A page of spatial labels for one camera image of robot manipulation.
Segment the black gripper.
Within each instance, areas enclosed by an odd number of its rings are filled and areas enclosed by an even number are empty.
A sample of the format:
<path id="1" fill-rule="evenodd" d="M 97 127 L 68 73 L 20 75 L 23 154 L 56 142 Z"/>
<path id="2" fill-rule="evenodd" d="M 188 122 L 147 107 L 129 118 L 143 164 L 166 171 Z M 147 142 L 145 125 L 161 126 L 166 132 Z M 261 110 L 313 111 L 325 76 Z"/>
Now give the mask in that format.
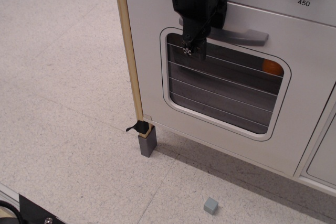
<path id="1" fill-rule="evenodd" d="M 183 21 L 182 45 L 194 51 L 198 60 L 206 59 L 207 40 L 211 28 L 222 29 L 227 13 L 227 0 L 172 0 L 174 11 Z"/>

